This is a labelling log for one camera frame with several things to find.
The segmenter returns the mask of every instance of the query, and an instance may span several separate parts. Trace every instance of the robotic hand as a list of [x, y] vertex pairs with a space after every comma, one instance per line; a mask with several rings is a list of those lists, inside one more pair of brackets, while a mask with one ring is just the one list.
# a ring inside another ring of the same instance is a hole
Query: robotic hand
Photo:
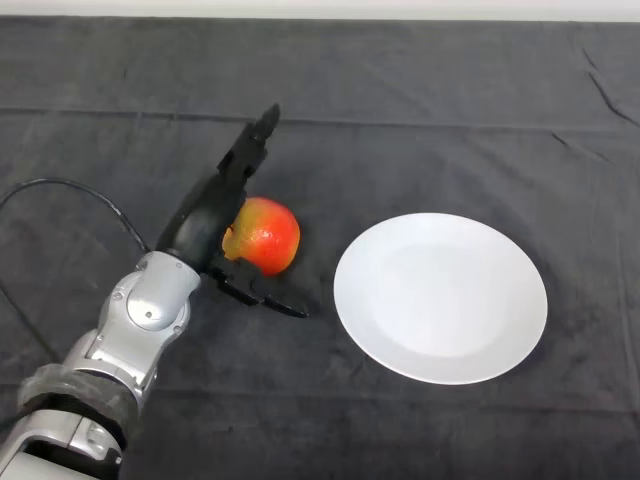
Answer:
[[227, 260], [221, 246], [279, 114], [274, 105], [248, 124], [218, 172], [194, 187], [156, 250], [115, 286], [98, 328], [81, 337], [62, 364], [41, 367], [24, 382], [22, 419], [0, 449], [0, 480], [118, 477], [160, 356], [187, 327], [189, 296], [201, 275], [247, 304], [307, 316], [295, 295], [248, 262]]

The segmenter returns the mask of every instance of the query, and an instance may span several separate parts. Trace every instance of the white wall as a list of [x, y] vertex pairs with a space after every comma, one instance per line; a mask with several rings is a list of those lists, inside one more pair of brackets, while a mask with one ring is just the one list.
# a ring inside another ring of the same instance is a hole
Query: white wall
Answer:
[[0, 0], [0, 14], [640, 21], [640, 0]]

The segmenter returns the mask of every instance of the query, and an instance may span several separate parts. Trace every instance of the black cable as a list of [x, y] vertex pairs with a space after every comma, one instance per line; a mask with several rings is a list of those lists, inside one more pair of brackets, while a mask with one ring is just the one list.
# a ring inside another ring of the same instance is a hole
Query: black cable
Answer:
[[[74, 182], [73, 180], [67, 180], [65, 178], [36, 178], [34, 180], [28, 180], [26, 182], [18, 183], [17, 185], [14, 185], [13, 187], [11, 187], [9, 191], [5, 193], [2, 197], [0, 197], [0, 209], [2, 209], [2, 207], [5, 206], [5, 204], [9, 201], [9, 199], [11, 199], [11, 197], [13, 197], [16, 193], [21, 192], [22, 190], [25, 190], [30, 187], [35, 187], [37, 185], [51, 185], [51, 184], [64, 185], [67, 187], [71, 187], [81, 192], [88, 193], [94, 198], [97, 198], [98, 200], [100, 200], [102, 203], [107, 205], [116, 214], [116, 216], [118, 217], [118, 220], [120, 220], [120, 222], [122, 223], [124, 228], [127, 230], [127, 232], [129, 232], [129, 234], [133, 237], [133, 239], [136, 241], [140, 249], [144, 253], [148, 253], [150, 251], [149, 247], [147, 246], [145, 241], [142, 239], [140, 234], [137, 232], [133, 224], [111, 200], [109, 200], [107, 197], [102, 195], [97, 190], [94, 190], [91, 187], [87, 187], [86, 185], [83, 185], [81, 183]], [[42, 347], [42, 349], [47, 353], [51, 361], [55, 363], [60, 363], [60, 357], [58, 356], [58, 354], [49, 345], [49, 343], [45, 340], [42, 333], [40, 333], [38, 328], [29, 320], [27, 315], [23, 312], [20, 306], [9, 294], [9, 291], [7, 290], [7, 287], [4, 285], [4, 282], [2, 280], [0, 280], [0, 293], [4, 295], [5, 299], [7, 300], [7, 303], [14, 310], [20, 323], [27, 329], [27, 331], [31, 334], [33, 339], [36, 342], [38, 342], [38, 344]], [[7, 422], [15, 423], [17, 420], [16, 418], [12, 417], [11, 419], [7, 419]]]

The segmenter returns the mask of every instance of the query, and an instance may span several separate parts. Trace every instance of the apple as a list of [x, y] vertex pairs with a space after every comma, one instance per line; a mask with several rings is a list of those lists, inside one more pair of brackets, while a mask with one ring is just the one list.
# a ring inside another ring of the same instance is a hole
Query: apple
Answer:
[[242, 257], [265, 275], [282, 272], [293, 261], [300, 227], [293, 213], [273, 200], [248, 198], [222, 240], [225, 257]]

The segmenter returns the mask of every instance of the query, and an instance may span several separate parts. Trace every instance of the black tablecloth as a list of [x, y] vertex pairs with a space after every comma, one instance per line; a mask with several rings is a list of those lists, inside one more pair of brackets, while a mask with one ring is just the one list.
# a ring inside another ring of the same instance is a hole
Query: black tablecloth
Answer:
[[[250, 194], [302, 246], [289, 318], [200, 291], [160, 365], [125, 479], [640, 476], [640, 27], [549, 23], [0, 19], [0, 183], [67, 176], [154, 242], [273, 101]], [[470, 217], [533, 259], [547, 327], [513, 371], [422, 384], [369, 359], [332, 281], [363, 230]], [[63, 354], [139, 254], [60, 187], [3, 212], [0, 272]], [[46, 357], [0, 304], [0, 390]]]

